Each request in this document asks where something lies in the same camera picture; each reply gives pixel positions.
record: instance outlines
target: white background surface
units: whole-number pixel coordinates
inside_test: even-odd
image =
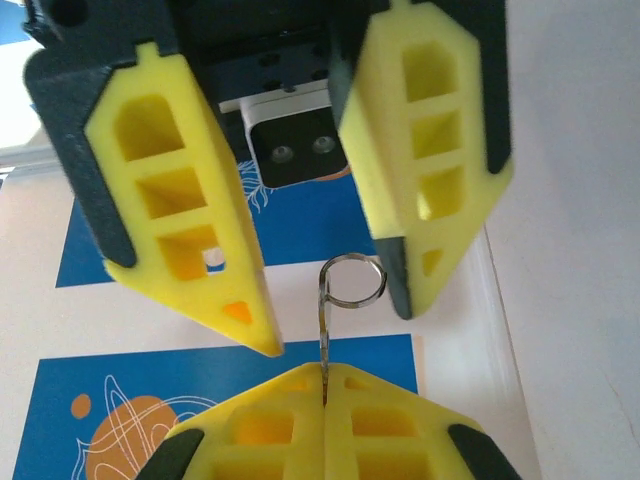
[[[35,40],[0,45],[0,149],[27,143],[40,127],[22,81],[27,58],[39,48]]]
[[[547,479],[640,478],[640,2],[510,3],[489,238]]]
[[[513,0],[509,20],[516,177],[488,231],[543,476],[636,480],[640,478],[640,2]],[[0,277],[0,428],[8,439],[0,444],[0,478],[9,478],[12,472],[38,357],[220,343],[197,325],[112,285],[81,287],[98,293],[72,299],[65,292],[40,304],[34,298],[37,291],[50,289],[55,277],[54,266],[42,255],[61,248],[70,203],[57,195],[43,203],[34,193],[35,185],[29,188],[16,202],[31,202],[38,220],[24,220],[30,225],[25,238],[32,238],[28,245],[33,250],[17,250],[24,258],[11,263],[21,275],[14,282]],[[3,252],[4,247],[16,245],[7,245],[6,229],[17,221],[4,207],[0,194]],[[39,223],[45,218],[52,227]],[[475,252],[470,258],[482,257],[482,249]],[[5,254],[3,269],[6,265]],[[38,268],[42,280],[36,281]],[[468,311],[458,292],[469,295],[476,273],[454,278],[434,318],[459,315],[461,303]],[[296,267],[292,275],[304,278],[309,286],[299,284],[298,293],[307,296],[304,302],[313,301],[311,272]],[[284,287],[278,283],[285,282],[283,278],[270,273],[269,280],[276,285],[272,289]],[[288,338],[303,338],[305,331],[311,334],[312,310],[276,301],[279,314],[304,318]],[[89,311],[92,302],[98,305],[96,317],[74,315]],[[140,335],[125,317],[118,317],[117,328],[107,328],[100,320],[105,312],[114,311],[114,305],[126,305],[128,315],[148,316],[136,327],[154,328],[156,334]],[[486,304],[484,308],[479,315],[491,310]],[[497,318],[494,314],[487,318]],[[13,319],[8,326],[7,318]],[[84,324],[102,326],[87,337],[79,331]],[[340,325],[346,324],[336,321],[336,335],[345,334]],[[364,321],[349,325],[354,334],[394,330],[372,329]],[[424,337],[424,365],[447,359],[450,371],[459,375],[447,377],[435,369],[436,376],[428,377],[423,392],[459,408],[456,399],[464,403],[465,396],[456,395],[454,386],[462,388],[464,382],[451,379],[466,380],[471,370],[451,360],[456,358],[456,345],[477,345],[478,340],[460,328],[456,332],[467,333],[462,343],[456,343],[452,339],[457,333],[447,330],[445,321],[433,325]],[[480,319],[474,325],[485,324]],[[24,332],[30,337],[23,338]],[[492,344],[490,330],[484,334],[483,341]],[[504,334],[498,327],[496,337],[503,347]],[[57,336],[64,338],[63,345],[52,341]],[[496,355],[506,358],[503,351]],[[490,372],[498,364],[484,356],[478,369]],[[494,377],[473,378],[486,387]],[[504,388],[506,384],[513,388],[509,367],[505,378],[502,391],[512,391]],[[462,393],[480,394],[489,403],[487,391],[496,390]],[[466,407],[465,413],[475,415],[491,431],[494,425],[500,428],[490,413],[492,407]],[[517,408],[515,412],[516,424],[526,425],[522,412]],[[514,463],[526,479],[535,478],[527,435],[515,428],[506,430],[503,426],[497,433],[499,441],[509,435],[525,438],[519,445],[507,444],[505,450],[517,457]]]

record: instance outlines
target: white line drawing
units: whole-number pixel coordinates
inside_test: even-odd
[[[115,377],[111,374],[107,375],[104,379],[104,401],[107,410],[107,418],[109,419],[109,422],[111,424],[111,430],[102,437],[89,443],[83,442],[79,438],[76,438],[78,455],[76,457],[76,464],[73,467],[73,472],[71,474],[71,480],[82,480],[82,472],[85,470],[87,457],[90,453],[104,453],[116,446],[122,451],[124,457],[127,459],[127,462],[129,463],[133,471],[138,472],[143,465],[138,465],[135,455],[131,454],[131,445],[129,445],[127,434],[134,430],[140,436],[141,444],[146,457],[145,461],[151,457],[155,449],[158,447],[158,445],[154,444],[153,438],[151,438],[151,436],[147,436],[141,427],[141,421],[144,418],[146,418],[154,411],[166,406],[171,407],[174,405],[188,405],[190,407],[189,411],[177,415],[177,418],[175,419],[173,425],[156,424],[152,427],[152,432],[156,429],[163,429],[166,430],[164,432],[166,434],[171,427],[175,426],[179,422],[191,418],[198,413],[201,413],[216,405],[216,402],[209,400],[208,398],[181,395],[166,400],[159,400],[158,403],[146,408],[145,410],[136,412],[135,409],[132,408],[129,399],[120,388],[120,385],[118,385]],[[124,406],[124,408],[127,410],[130,417],[128,420],[124,422],[120,420],[117,411],[118,406]],[[96,448],[96,445],[101,444],[109,436],[112,436],[113,439],[108,443],[108,445]],[[100,478],[123,478],[125,480],[133,480],[133,478],[135,477],[129,478],[118,468],[106,463],[100,463],[96,465],[93,472],[87,472],[87,478],[89,480],[99,480]]]
[[[242,179],[242,189],[247,202],[251,203],[258,213],[269,204],[269,195],[273,188],[265,187],[258,172],[258,166],[253,160],[238,164],[238,171]]]

